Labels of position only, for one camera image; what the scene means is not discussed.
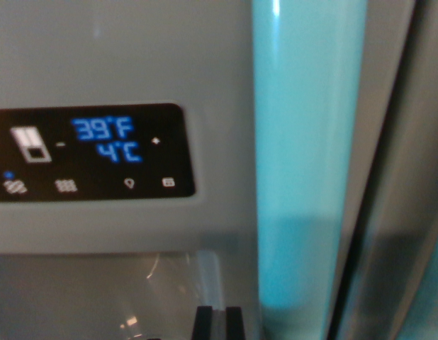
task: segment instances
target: refrigerator door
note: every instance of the refrigerator door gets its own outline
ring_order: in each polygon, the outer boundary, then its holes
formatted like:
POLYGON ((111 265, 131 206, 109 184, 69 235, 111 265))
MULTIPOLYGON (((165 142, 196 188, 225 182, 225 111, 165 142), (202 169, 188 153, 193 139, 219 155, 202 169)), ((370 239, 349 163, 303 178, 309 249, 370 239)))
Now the refrigerator door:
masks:
POLYGON ((437 235, 438 1, 423 1, 415 7, 347 259, 337 339, 397 337, 437 235))

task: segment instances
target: control panel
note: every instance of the control panel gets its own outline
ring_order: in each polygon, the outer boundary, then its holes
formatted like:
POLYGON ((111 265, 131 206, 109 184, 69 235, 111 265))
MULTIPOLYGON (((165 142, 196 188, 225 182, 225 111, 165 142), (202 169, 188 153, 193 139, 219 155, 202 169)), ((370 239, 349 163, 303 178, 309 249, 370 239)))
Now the control panel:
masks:
POLYGON ((178 105, 0 110, 0 201, 194 193, 184 113, 178 105))

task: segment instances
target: blue indicator light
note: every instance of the blue indicator light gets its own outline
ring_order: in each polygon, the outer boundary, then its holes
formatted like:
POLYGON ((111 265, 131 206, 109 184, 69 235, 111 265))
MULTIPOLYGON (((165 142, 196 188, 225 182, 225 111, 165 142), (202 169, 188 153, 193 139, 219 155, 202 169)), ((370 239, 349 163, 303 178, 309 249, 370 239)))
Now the blue indicator light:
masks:
POLYGON ((4 178, 5 179, 14 179, 14 173, 12 171, 5 171, 4 178))

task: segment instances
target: digital display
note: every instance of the digital display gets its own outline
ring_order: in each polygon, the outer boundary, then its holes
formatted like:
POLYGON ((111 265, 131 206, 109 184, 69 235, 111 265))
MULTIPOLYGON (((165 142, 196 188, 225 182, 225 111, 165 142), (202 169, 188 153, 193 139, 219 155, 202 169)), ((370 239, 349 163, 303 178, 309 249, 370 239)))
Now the digital display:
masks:
POLYGON ((194 193, 184 114, 175 104, 0 110, 0 201, 194 193))

